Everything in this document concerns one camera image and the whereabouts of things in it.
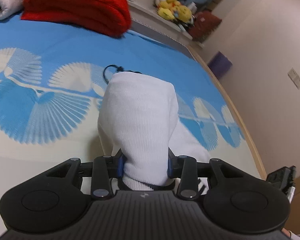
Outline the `dark red bag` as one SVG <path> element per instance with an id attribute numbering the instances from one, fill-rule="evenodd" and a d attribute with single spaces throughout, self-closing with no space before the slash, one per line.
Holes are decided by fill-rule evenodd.
<path id="1" fill-rule="evenodd" d="M 213 15 L 208 10 L 195 14 L 195 17 L 194 25 L 189 29 L 189 34 L 197 42 L 204 42 L 222 22 L 221 18 Z"/>

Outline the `white striped sock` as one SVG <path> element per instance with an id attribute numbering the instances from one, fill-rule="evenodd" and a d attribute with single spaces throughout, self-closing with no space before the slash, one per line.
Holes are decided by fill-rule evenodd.
<path id="1" fill-rule="evenodd" d="M 104 154 L 126 157 L 121 190 L 153 191 L 172 186 L 168 153 L 207 163 L 208 151 L 181 123 L 174 86 L 156 77 L 121 72 L 109 81 L 98 115 Z"/>

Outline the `red folded blanket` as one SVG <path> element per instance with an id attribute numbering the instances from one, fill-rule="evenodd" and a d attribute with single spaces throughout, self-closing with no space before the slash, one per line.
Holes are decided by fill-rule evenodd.
<path id="1" fill-rule="evenodd" d="M 22 20 L 74 24 L 119 37 L 131 26 L 127 0 L 24 0 Z"/>

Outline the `yellow plush toys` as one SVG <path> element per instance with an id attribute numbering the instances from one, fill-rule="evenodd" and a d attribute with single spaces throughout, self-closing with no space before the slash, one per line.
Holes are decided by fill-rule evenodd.
<path id="1" fill-rule="evenodd" d="M 157 14 L 167 21 L 193 23 L 191 10 L 178 0 L 154 0 L 154 6 L 157 8 Z"/>

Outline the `blue white patterned bedsheet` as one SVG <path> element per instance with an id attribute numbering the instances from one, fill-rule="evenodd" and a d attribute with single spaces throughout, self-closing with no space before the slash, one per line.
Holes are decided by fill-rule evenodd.
<path id="1" fill-rule="evenodd" d="M 0 21 L 0 198 L 66 159 L 102 153 L 97 119 L 116 66 L 172 83 L 180 119 L 201 145 L 264 178 L 233 105 L 194 58 L 131 29 L 111 38 L 19 15 Z"/>

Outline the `purple box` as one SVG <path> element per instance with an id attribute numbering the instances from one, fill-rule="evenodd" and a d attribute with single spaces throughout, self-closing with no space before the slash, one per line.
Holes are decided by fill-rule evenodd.
<path id="1" fill-rule="evenodd" d="M 214 76 L 219 80 L 232 67 L 232 62 L 220 51 L 208 63 L 208 67 Z"/>

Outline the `wall switch plate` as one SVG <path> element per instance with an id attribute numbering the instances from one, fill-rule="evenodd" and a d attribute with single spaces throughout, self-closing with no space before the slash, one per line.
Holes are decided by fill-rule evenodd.
<path id="1" fill-rule="evenodd" d="M 294 83 L 297 89 L 300 89 L 300 76 L 295 71 L 294 68 L 291 68 L 291 70 L 287 73 L 290 80 Z"/>

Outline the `grey mattress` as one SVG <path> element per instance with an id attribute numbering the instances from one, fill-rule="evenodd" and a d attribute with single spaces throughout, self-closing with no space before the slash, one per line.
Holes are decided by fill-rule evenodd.
<path id="1" fill-rule="evenodd" d="M 131 30 L 137 32 L 140 35 L 144 35 L 148 38 L 151 38 L 159 43 L 164 44 L 174 50 L 177 50 L 189 57 L 190 59 L 196 60 L 192 53 L 189 51 L 187 46 L 191 42 L 191 39 L 182 33 L 172 29 L 171 27 L 163 27 L 157 30 L 149 25 L 146 25 L 138 20 L 132 19 Z"/>

